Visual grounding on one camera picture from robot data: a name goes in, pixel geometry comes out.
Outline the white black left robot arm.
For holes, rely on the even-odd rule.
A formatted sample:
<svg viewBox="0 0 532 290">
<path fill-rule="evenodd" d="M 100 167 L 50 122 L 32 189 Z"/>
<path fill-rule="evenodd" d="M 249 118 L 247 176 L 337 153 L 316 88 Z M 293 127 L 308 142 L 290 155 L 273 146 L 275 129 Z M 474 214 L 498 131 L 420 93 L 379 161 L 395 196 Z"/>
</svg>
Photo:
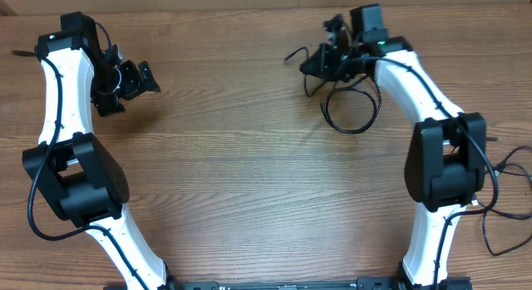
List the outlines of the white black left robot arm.
<svg viewBox="0 0 532 290">
<path fill-rule="evenodd" d="M 47 241 L 91 235 L 127 289 L 176 289 L 175 278 L 132 217 L 123 169 L 96 138 L 92 124 L 94 112 L 121 113 L 122 101 L 160 88 L 147 61 L 124 60 L 112 42 L 101 49 L 99 22 L 81 12 L 60 20 L 60 31 L 41 35 L 29 53 L 46 80 L 42 132 L 37 147 L 22 153 L 32 179 L 29 226 Z"/>
</svg>

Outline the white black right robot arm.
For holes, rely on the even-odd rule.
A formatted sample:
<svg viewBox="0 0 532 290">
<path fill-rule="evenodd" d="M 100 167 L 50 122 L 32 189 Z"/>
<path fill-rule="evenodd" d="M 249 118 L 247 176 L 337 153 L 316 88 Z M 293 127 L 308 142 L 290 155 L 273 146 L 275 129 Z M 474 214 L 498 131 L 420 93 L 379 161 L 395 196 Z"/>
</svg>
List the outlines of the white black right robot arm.
<svg viewBox="0 0 532 290">
<path fill-rule="evenodd" d="M 412 123 L 404 180 L 416 202 L 411 240 L 393 289 L 470 289 L 451 278 L 447 258 L 456 226 L 484 184 L 485 120 L 452 103 L 424 71 L 404 37 L 391 37 L 378 4 L 324 22 L 327 42 L 299 70 L 344 91 L 369 78 L 385 89 Z"/>
</svg>

